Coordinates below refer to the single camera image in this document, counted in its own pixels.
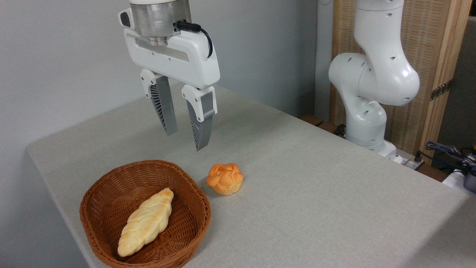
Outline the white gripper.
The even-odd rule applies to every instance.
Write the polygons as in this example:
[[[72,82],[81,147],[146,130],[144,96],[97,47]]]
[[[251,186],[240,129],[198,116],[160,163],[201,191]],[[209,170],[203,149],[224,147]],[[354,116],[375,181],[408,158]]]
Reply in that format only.
[[[143,68],[141,80],[145,95],[152,101],[166,134],[177,132],[169,77],[186,84],[181,93],[187,102],[196,150],[206,147],[213,115],[218,111],[212,85],[221,77],[216,52],[208,58],[207,37],[181,32],[170,37],[164,46],[151,45],[131,29],[124,29],[124,37],[133,62]]]

